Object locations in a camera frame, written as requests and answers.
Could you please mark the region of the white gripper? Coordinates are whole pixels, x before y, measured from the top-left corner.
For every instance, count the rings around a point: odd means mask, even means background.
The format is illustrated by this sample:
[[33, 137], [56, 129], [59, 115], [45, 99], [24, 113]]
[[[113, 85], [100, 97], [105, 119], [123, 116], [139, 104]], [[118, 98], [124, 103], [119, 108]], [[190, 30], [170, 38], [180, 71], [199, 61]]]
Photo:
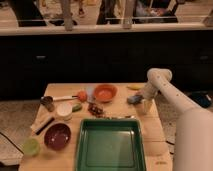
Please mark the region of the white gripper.
[[144, 115], [147, 115], [150, 112], [150, 109], [152, 107], [152, 99], [155, 98], [155, 96], [158, 93], [158, 89], [154, 87], [150, 82], [147, 82], [140, 90], [140, 94], [142, 97], [146, 100], [142, 101], [142, 113]]

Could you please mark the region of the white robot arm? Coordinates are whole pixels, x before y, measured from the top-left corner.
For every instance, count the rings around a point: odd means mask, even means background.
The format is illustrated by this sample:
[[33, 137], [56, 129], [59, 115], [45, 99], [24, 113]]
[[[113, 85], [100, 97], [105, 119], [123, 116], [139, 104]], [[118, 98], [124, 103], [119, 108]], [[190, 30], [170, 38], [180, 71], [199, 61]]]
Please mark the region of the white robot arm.
[[176, 123], [173, 171], [213, 171], [213, 112], [202, 108], [170, 83], [169, 69], [151, 68], [140, 90], [146, 100], [160, 91], [179, 112]]

